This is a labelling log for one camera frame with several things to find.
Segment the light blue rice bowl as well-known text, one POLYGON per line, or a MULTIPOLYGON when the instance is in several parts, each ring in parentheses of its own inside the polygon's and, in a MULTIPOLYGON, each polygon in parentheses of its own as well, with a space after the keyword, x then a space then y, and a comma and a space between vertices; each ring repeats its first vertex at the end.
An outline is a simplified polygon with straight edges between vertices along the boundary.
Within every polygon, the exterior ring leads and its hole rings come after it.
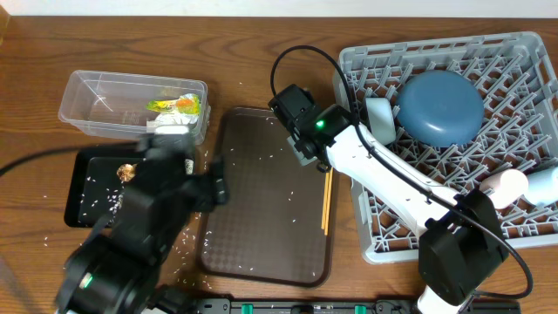
POLYGON ((396 128, 390 102, 385 98, 367 98, 365 106, 374 138, 384 146, 395 141, 396 128))

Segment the brown shiitake mushroom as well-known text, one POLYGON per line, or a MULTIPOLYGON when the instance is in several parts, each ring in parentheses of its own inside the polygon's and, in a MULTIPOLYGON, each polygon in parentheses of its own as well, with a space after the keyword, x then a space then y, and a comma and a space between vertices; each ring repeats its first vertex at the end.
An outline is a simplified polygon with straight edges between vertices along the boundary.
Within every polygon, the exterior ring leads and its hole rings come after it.
POLYGON ((136 164, 123 164, 119 166, 117 177, 122 182, 129 182, 135 176, 136 167, 136 164))

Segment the yellow green foil wrapper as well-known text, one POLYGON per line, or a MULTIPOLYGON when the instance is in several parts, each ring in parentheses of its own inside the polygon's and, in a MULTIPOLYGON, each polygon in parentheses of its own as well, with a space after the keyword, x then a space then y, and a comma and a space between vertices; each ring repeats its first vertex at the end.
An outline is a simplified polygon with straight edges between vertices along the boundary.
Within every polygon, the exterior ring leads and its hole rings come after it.
POLYGON ((187 93, 179 96, 177 99, 149 101, 146 109, 157 113, 199 115, 201 112, 201 100, 197 94, 187 93))

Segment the blue plate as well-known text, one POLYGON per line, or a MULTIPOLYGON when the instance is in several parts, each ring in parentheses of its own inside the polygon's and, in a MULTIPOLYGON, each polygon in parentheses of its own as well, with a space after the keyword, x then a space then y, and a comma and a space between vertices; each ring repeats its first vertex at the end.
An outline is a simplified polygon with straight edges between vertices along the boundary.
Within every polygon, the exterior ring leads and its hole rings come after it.
POLYGON ((474 140, 484 118, 478 90, 456 72, 434 70, 410 79, 396 98, 397 120, 415 140, 433 147, 474 140))

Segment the pink cup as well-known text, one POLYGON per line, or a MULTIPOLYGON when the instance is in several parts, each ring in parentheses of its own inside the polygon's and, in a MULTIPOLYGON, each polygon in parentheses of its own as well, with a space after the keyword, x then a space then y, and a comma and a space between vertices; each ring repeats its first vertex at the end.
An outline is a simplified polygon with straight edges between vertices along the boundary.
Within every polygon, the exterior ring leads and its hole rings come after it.
POLYGON ((489 197, 496 209, 503 209, 528 191, 528 179, 521 171, 509 168, 483 180, 480 191, 489 197))

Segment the light blue cup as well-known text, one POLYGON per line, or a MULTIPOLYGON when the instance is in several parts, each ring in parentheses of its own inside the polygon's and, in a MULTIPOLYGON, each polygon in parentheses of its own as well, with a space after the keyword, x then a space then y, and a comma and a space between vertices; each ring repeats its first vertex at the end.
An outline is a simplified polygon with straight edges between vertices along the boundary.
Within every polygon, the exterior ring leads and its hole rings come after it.
POLYGON ((528 190, 525 199, 535 206, 548 206, 556 203, 558 199, 557 167, 551 167, 536 173, 529 174, 528 190))

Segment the white tissue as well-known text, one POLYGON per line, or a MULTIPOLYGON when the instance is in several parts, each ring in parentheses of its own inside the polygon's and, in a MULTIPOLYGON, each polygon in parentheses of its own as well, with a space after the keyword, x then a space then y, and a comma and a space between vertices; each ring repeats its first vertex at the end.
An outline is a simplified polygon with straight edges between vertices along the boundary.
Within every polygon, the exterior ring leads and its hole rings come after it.
POLYGON ((164 125, 186 125, 189 128, 195 125, 199 119, 198 115, 187 115, 180 113, 160 113, 155 120, 149 120, 146 123, 146 130, 149 133, 154 133, 157 126, 164 125))

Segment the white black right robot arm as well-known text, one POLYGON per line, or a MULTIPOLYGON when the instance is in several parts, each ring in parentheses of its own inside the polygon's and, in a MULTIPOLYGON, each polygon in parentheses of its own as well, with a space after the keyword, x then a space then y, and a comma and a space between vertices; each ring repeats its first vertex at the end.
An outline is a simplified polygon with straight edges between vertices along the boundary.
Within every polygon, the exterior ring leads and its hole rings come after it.
POLYGON ((418 271, 426 288, 420 313, 460 313, 474 291, 507 259, 496 211, 506 200, 488 182, 467 195, 430 181, 393 154, 347 110, 323 110, 290 85, 270 108, 287 128, 296 151, 350 176, 393 210, 418 237, 418 271))

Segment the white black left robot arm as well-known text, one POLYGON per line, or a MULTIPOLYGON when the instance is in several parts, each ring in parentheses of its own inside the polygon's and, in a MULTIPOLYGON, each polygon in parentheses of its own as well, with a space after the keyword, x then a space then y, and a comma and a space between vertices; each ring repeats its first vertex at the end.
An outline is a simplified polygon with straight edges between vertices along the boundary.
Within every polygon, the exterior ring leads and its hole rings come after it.
POLYGON ((191 214, 228 201, 222 160, 204 174, 189 172, 195 143, 185 126, 159 126, 138 149, 145 159, 126 184, 116 216, 99 219, 65 263, 55 299, 60 313, 142 312, 191 214))

